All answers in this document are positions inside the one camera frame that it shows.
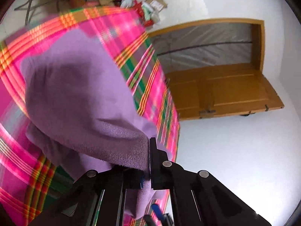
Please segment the red gift box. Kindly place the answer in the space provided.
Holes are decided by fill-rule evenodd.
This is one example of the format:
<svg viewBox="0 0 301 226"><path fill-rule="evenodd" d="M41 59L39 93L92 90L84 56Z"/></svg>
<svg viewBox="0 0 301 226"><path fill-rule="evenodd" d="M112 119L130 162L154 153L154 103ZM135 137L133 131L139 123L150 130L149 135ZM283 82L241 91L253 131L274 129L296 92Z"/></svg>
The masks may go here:
<svg viewBox="0 0 301 226"><path fill-rule="evenodd" d="M134 0L134 5L131 9L138 14L139 21L144 27L151 27L154 25L154 22L151 19L150 11L143 6L142 2L138 3L136 0Z"/></svg>

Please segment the pink plaid bed sheet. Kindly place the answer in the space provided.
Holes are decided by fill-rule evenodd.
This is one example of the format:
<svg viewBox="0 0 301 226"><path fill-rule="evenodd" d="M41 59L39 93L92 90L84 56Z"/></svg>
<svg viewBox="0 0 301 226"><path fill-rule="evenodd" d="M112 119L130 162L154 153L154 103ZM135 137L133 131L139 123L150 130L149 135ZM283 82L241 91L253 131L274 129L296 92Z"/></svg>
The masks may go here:
<svg viewBox="0 0 301 226"><path fill-rule="evenodd" d="M1 205L28 225L86 171L176 159L180 124L137 13L94 7L1 42Z"/></svg>

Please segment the brown wooden door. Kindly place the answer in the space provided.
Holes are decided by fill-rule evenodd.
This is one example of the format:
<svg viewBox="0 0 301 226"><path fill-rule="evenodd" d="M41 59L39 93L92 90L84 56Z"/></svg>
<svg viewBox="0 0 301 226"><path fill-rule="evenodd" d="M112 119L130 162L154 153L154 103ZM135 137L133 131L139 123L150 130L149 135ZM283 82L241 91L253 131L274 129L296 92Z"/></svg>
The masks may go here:
<svg viewBox="0 0 301 226"><path fill-rule="evenodd" d="M250 63L175 71L166 78L180 120L284 108L270 82Z"/></svg>

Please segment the purple fleece garment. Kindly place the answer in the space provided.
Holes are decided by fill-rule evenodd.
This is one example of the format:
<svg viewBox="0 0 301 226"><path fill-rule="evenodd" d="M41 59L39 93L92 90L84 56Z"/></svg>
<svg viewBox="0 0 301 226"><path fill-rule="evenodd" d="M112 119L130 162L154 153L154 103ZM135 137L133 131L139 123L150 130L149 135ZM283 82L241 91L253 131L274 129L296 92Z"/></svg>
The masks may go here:
<svg viewBox="0 0 301 226"><path fill-rule="evenodd" d="M156 125L138 115L132 92L100 42L81 30L60 37L20 64L25 81L26 136L75 180L114 165L143 171L142 189L128 191L125 211L139 219L163 197L151 188L149 140Z"/></svg>

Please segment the plastic wrapped mattress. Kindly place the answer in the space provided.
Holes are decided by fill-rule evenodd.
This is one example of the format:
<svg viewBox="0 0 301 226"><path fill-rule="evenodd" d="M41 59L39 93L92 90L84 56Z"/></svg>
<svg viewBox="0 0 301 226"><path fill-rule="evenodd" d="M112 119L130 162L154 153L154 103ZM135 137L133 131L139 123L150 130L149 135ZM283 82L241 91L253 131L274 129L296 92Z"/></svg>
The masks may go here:
<svg viewBox="0 0 301 226"><path fill-rule="evenodd" d="M164 73L251 61L251 25L246 23L192 26L150 40Z"/></svg>

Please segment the cardboard box with label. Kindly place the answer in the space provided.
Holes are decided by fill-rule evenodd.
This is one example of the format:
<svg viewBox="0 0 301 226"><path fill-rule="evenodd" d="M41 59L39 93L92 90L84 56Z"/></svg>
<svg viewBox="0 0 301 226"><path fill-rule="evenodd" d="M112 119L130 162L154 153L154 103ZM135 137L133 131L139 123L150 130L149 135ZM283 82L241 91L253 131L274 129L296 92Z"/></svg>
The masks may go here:
<svg viewBox="0 0 301 226"><path fill-rule="evenodd" d="M145 0L145 2L159 12L167 8L167 3L164 0Z"/></svg>

